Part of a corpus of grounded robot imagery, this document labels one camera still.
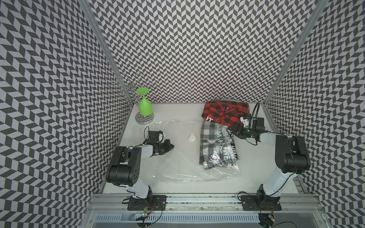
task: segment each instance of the white table surface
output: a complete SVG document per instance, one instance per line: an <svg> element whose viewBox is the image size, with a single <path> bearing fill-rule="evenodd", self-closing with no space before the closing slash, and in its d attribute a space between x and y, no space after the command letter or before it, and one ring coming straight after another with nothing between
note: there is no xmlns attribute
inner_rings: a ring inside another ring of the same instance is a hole
<svg viewBox="0 0 365 228"><path fill-rule="evenodd" d="M252 112L255 104L249 105L250 111ZM159 130L156 129L156 125L158 126L160 124L161 127L166 127L164 123L171 120L197 120L201 117L204 108L204 104L153 104L152 106L155 118L151 123L151 128L154 129L151 130L154 131ZM121 146L137 145L143 142L143 133L141 129L144 129L145 126L136 123L135 115L137 112L138 107L135 105L127 125L125 126L125 131L120 143ZM266 130L271 130L262 109L259 110L258 117L264 117ZM190 135L189 132L184 131L182 131L182 134L185 134L183 137L184 140L186 140L186 135ZM200 136L197 138L197 141L194 142L195 144L193 144L194 150L196 148L194 153L197 153L197 155L199 154L199 139ZM234 137L234 142L239 157L239 160L237 161L239 173L234 174L232 178L200 182L181 182L156 178L154 170L159 169L159 163L162 166L163 162L165 162L164 159L173 159L174 156L178 157L179 151L173 151L176 148L168 152L170 154L153 156L151 158L146 158L149 159L147 161L141 161L141 166L146 162L148 162L148 165L145 165L144 168L141 167L140 177L151 175L150 177L148 176L149 178L145 182L152 188L153 193L238 193L239 191L256 193L260 184L265 183L268 180L276 166L274 159L275 148L260 142L258 142L257 146L253 146L246 142L246 140L239 139L236 136ZM162 170L161 172L173 172L171 170L173 168L173 166L170 166L166 171ZM117 187L111 183L106 183L103 193L127 192L123 187ZM288 181L288 184L283 189L283 193L298 193L292 180Z"/></svg>

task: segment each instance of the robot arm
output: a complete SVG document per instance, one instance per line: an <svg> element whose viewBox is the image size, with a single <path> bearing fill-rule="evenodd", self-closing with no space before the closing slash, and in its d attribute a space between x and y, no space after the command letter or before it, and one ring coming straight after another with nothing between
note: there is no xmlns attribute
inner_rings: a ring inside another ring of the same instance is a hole
<svg viewBox="0 0 365 228"><path fill-rule="evenodd" d="M125 187L128 192L133 193L132 197L135 199L146 199L149 194L152 195L152 191L141 179L138 179L139 168L141 159L152 155L152 145L136 146L131 150L126 147L117 147L106 173L107 182Z"/></svg>
<svg viewBox="0 0 365 228"><path fill-rule="evenodd" d="M253 128L236 124L229 129L240 139L254 138L257 142L273 145L275 147L276 168L268 181L260 185L254 201L250 202L250 197L241 196L241 198L249 203L248 210L252 210L252 208L271 210L273 205L275 210L281 210L276 203L279 201L281 191L288 180L305 170L309 170L311 166L307 147L301 136L286 136L268 132L263 126L263 118L256 118L254 121L258 124L255 124Z"/></svg>
<svg viewBox="0 0 365 228"><path fill-rule="evenodd" d="M256 195L258 203L263 203L268 197L279 197L288 180L309 170L311 163L304 138L301 136L286 136L271 132L259 135L261 142L275 146L276 168L266 183L260 186Z"/></svg>

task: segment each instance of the plastic wrap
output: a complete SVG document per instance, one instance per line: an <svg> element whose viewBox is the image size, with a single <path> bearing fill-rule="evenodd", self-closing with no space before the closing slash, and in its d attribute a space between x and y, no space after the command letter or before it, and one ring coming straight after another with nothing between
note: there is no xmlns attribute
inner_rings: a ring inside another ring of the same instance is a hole
<svg viewBox="0 0 365 228"><path fill-rule="evenodd" d="M150 131L162 131L164 140L169 139L174 149L164 155L155 155L141 160L140 178L153 184L166 181L211 181L232 178L239 173L227 129L219 124L211 131L211 139L201 142L202 118L194 121L169 121L149 124ZM144 141L145 126L133 127L134 144ZM214 135L221 133L217 139ZM191 142L189 136L195 135ZM202 162L201 151L210 148L207 162Z"/></svg>

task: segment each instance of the chevron patterned wall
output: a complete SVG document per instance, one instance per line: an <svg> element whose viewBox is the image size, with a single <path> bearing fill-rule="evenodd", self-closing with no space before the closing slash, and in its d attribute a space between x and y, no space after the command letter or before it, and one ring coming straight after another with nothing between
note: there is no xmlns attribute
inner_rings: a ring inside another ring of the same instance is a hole
<svg viewBox="0 0 365 228"><path fill-rule="evenodd" d="M316 2L89 0L120 71L150 80L152 102L262 101Z"/></svg>
<svg viewBox="0 0 365 228"><path fill-rule="evenodd" d="M76 227L129 109L76 0L0 1L0 227Z"/></svg>
<svg viewBox="0 0 365 228"><path fill-rule="evenodd" d="M303 176L334 227L365 227L364 0L327 5L269 104L283 132L306 138Z"/></svg>

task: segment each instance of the cable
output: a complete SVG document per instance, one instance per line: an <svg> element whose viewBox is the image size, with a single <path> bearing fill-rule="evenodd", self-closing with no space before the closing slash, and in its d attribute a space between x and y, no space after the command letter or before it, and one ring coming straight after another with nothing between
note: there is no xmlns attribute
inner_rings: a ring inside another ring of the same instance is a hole
<svg viewBox="0 0 365 228"><path fill-rule="evenodd" d="M158 202L158 204L160 205L160 207L161 207L161 215L160 215L160 217L158 217L158 219L156 220L156 221L154 221L153 223L151 223L150 225L152 225L152 224L154 224L155 222L157 222L160 218L161 218L161 216L162 216L162 205L161 205L161 203L160 202Z"/></svg>
<svg viewBox="0 0 365 228"><path fill-rule="evenodd" d="M164 140L164 134L162 133L162 139L158 143L161 143Z"/></svg>
<svg viewBox="0 0 365 228"><path fill-rule="evenodd" d="M290 154L291 154L292 159L293 159L293 162L294 162L295 173L298 173L298 169L297 169L297 167L296 167L296 165L295 165L295 161L294 161L293 153L290 153Z"/></svg>
<svg viewBox="0 0 365 228"><path fill-rule="evenodd" d="M124 202L124 201L126 201L126 200L130 200L130 198L123 199L123 200L122 200L122 204L129 204L129 201L128 201L128 202Z"/></svg>
<svg viewBox="0 0 365 228"><path fill-rule="evenodd" d="M145 127L145 130L143 131L143 136L145 137L145 140L146 140L146 129L148 128L148 134L147 134L147 138L148 138L148 135L149 135L149 132L150 132L150 127L149 126L146 126Z"/></svg>
<svg viewBox="0 0 365 228"><path fill-rule="evenodd" d="M289 222L289 221L278 223L276 225L273 225L272 227L276 227L277 225L280 225L280 224L283 224L283 223L292 223L292 224L294 224L295 228L297 228L295 223Z"/></svg>
<svg viewBox="0 0 365 228"><path fill-rule="evenodd" d="M249 142L249 141L247 140L247 138L246 138L246 141L247 141L248 143L250 143L251 145L257 146L257 140L256 140L256 144L253 144L253 143Z"/></svg>
<svg viewBox="0 0 365 228"><path fill-rule="evenodd" d="M285 184L287 183L287 181L289 180L289 178L293 175L293 174L295 174L295 173L292 173L292 174L290 174L290 176L288 176L288 178L287 178L287 180L284 182L284 184L276 191L276 192L274 192L273 194L271 194L271 195L269 195L269 197L270 196L273 196L273 195L275 195L280 189L282 189L284 186L285 186Z"/></svg>
<svg viewBox="0 0 365 228"><path fill-rule="evenodd" d="M256 103L255 107L253 108L252 114L255 113L256 107L258 106L259 103ZM250 121L249 121L249 128L251 128L251 121L252 121L252 116L250 117Z"/></svg>
<svg viewBox="0 0 365 228"><path fill-rule="evenodd" d="M247 194L247 195L249 195L249 196L252 196L250 193L247 193L247 192L244 192L244 191L237 193L237 199L238 199L239 201L241 201L241 202L242 202L242 200L240 200L240 199L239 199L239 197L238 197L238 195L239 195L239 194L241 194L241 193L244 193L244 194Z"/></svg>

